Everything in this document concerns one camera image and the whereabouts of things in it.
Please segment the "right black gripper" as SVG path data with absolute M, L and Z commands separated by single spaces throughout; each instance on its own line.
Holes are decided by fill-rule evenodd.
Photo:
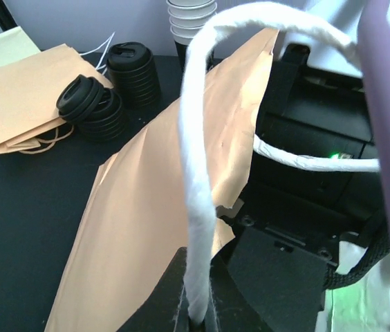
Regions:
M 252 166 L 227 218 L 235 240 L 224 258 L 232 280 L 261 318 L 258 331 L 313 331 L 327 290 L 361 280 L 390 253 L 382 210 L 366 221 L 281 190 Z

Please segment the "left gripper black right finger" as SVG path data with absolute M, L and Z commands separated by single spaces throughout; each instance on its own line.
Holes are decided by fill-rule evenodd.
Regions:
M 219 255 L 211 260 L 210 284 L 216 331 L 271 331 L 242 296 Z

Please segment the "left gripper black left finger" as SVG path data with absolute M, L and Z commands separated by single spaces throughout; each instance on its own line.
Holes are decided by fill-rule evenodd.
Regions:
M 183 291 L 186 253 L 186 247 L 177 249 L 151 295 L 118 331 L 174 331 Z

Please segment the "orange kraft paper bag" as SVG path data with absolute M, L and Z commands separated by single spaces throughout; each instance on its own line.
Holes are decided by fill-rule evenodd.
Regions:
M 338 50 L 362 71 L 379 136 L 390 228 L 390 24 L 388 1 L 368 1 L 357 39 L 320 17 L 280 3 L 256 2 L 218 13 L 189 45 L 181 97 L 137 133 L 97 173 L 46 328 L 118 331 L 151 295 L 177 249 L 186 247 L 175 329 L 187 329 L 188 299 L 216 331 L 210 284 L 219 206 L 232 206 L 248 179 L 257 108 L 220 105 L 234 63 L 261 87 L 280 31 Z

